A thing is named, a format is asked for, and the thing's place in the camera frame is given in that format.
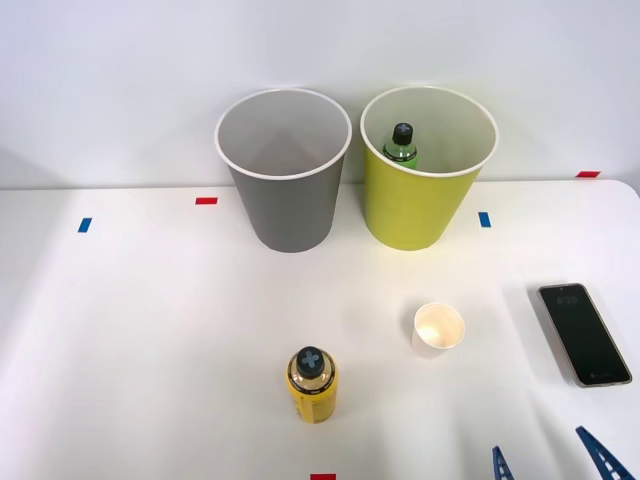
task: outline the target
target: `green bottle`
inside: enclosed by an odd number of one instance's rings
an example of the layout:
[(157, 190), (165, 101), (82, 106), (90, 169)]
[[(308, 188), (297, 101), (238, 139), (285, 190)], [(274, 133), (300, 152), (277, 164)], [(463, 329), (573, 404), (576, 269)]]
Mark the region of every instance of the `green bottle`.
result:
[(418, 163), (418, 149), (411, 143), (413, 127), (408, 123), (399, 123), (393, 129), (391, 142), (385, 143), (382, 153), (392, 162), (415, 170)]

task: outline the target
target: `gray cup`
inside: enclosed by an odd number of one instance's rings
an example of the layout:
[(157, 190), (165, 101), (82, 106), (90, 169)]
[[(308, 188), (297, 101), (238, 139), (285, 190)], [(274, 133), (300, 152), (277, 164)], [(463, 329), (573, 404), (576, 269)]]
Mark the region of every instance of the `gray cup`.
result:
[(334, 100), (302, 89), (255, 93), (216, 126), (258, 238), (280, 252), (302, 252), (331, 230), (351, 121)]

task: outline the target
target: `white wall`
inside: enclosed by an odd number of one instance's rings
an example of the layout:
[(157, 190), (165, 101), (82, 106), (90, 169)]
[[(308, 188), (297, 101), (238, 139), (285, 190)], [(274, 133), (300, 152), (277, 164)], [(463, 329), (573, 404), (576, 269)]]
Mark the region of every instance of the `white wall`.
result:
[(213, 128), (242, 95), (313, 88), (357, 126), (382, 90), (439, 84), (500, 124), (483, 178), (640, 191), (639, 23), (636, 0), (5, 0), (0, 187), (229, 184)]

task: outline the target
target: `yellow-green cup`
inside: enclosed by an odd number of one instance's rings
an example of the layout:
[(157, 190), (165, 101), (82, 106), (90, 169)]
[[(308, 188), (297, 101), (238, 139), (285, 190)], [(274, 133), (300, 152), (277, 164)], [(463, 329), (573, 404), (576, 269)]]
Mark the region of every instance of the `yellow-green cup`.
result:
[[(413, 126), (416, 170), (382, 154), (402, 122)], [(400, 87), (378, 95), (364, 109), (360, 130), (367, 226), (399, 250), (426, 248), (440, 238), (498, 146), (498, 126), (487, 109), (441, 87)]]

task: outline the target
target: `paper cup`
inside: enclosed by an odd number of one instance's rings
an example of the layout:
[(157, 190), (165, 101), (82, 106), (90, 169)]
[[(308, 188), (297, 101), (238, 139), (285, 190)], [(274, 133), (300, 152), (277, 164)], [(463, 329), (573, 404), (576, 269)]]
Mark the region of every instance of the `paper cup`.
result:
[(222, 115), (215, 142), (262, 243), (302, 252), (325, 239), (351, 142), (338, 103), (296, 88), (259, 92)]
[[(382, 154), (393, 127), (413, 126), (417, 170)], [(478, 102), (440, 87), (402, 87), (362, 113), (365, 219), (385, 245), (419, 250), (436, 242), (498, 145), (498, 126)]]
[(464, 320), (453, 307), (429, 303), (416, 312), (411, 346), (420, 356), (437, 356), (458, 345), (463, 338)]

